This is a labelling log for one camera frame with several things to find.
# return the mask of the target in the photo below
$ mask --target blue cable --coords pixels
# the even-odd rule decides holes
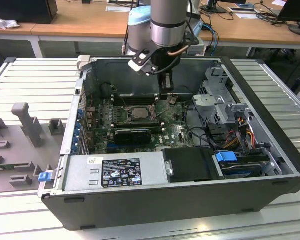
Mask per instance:
[[[208,25],[203,25],[203,26],[205,26],[207,29],[209,29],[212,33],[213,33],[213,37],[214,37],[214,47],[213,47],[213,51],[212,51],[212,53],[211,53],[211,56],[214,54],[214,51],[215,51],[215,49],[216,49],[216,44],[217,44],[217,38],[216,38],[216,34],[215,34],[215,31],[212,29],[212,28],[210,28]]]

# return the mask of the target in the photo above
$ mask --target blue latch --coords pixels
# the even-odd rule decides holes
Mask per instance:
[[[42,172],[39,174],[39,177],[38,177],[38,181],[39,182],[51,182],[52,181],[52,173],[51,172]]]
[[[71,150],[72,150],[73,152],[76,152],[76,151],[78,150],[78,147],[75,146],[75,145],[72,145],[72,146],[71,146]]]
[[[78,116],[83,116],[83,111],[81,109],[78,109]]]
[[[236,155],[234,152],[232,151],[220,151],[219,153],[217,153],[216,155],[216,159],[218,160],[218,162],[235,162],[238,161],[238,159],[236,158]]]
[[[79,142],[79,139],[77,137],[72,138],[72,142],[77,144]]]
[[[74,128],[75,129],[80,129],[81,128],[81,124],[76,122],[75,125],[74,125]]]
[[[78,130],[78,129],[74,129],[74,131],[73,131],[73,135],[74,135],[74,136],[78,136],[78,135],[80,135],[80,130]]]

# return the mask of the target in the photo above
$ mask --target blue tab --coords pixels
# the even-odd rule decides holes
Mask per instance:
[[[83,111],[81,109],[78,109],[78,116],[83,116]]]
[[[81,128],[81,124],[76,122],[75,125],[74,125],[74,128],[75,129],[80,129]]]
[[[216,159],[218,160],[218,162],[235,162],[238,161],[238,159],[236,158],[236,155],[234,152],[232,151],[220,151],[219,153],[217,153],[216,155]]]
[[[72,142],[77,144],[79,142],[79,139],[77,137],[72,138]]]
[[[151,20],[151,6],[140,6],[132,9],[129,13],[128,26],[136,26]]]
[[[74,135],[74,136],[80,135],[80,131],[79,131],[78,129],[74,129],[73,135]]]
[[[51,177],[52,177],[52,173],[51,172],[42,172],[42,173],[40,173],[39,174],[39,177],[38,177],[38,181],[39,182],[51,182],[52,181],[52,179],[51,179]]]
[[[72,146],[71,146],[71,150],[72,150],[73,152],[76,152],[76,151],[78,150],[78,147],[75,146],[75,145],[72,145]]]

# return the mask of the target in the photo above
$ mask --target power supply label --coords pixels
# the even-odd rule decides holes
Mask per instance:
[[[139,158],[102,161],[102,187],[117,188],[137,185],[142,185]]]

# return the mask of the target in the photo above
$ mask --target desk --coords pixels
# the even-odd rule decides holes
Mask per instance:
[[[271,8],[280,9],[271,4],[272,0],[264,2]],[[222,7],[233,5],[224,2],[219,4]],[[39,41],[121,43],[128,13],[107,12],[106,5],[102,2],[81,4],[80,1],[57,0],[58,13],[51,24],[21,23],[20,28],[0,30],[0,39],[29,41],[37,58],[44,56]],[[236,15],[233,17],[233,21],[227,21],[216,14],[212,16],[213,28],[220,36],[218,46],[300,49],[300,36],[290,32],[287,26],[275,27],[261,20],[239,19]],[[208,31],[203,31],[200,37],[206,45],[211,41]]]
[[[259,0],[248,0],[247,2],[260,3]],[[273,0],[264,0],[266,6],[276,10],[281,9],[280,6],[271,4],[272,2]],[[234,4],[224,2],[218,4],[225,9],[234,6]],[[230,18],[227,14],[222,14],[222,17]],[[206,23],[209,23],[208,17],[202,15],[202,18]],[[272,26],[270,23],[258,19],[240,19],[235,14],[233,18],[233,21],[227,21],[217,14],[212,15],[213,29],[219,33],[220,37],[219,46],[300,49],[300,35],[290,32],[286,25]],[[202,31],[200,37],[209,41],[211,33]]]

